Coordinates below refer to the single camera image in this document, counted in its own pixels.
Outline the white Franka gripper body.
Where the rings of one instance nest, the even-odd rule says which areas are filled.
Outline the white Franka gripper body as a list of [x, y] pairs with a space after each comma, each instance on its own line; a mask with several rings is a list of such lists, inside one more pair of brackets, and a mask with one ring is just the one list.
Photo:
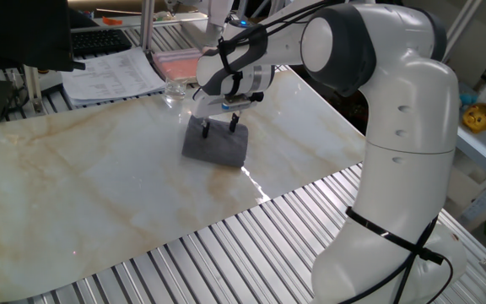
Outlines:
[[192, 115], [206, 118], [223, 113], [243, 111], [256, 106], [264, 99], [263, 92], [241, 95], [208, 95], [202, 88], [192, 96], [195, 101]]

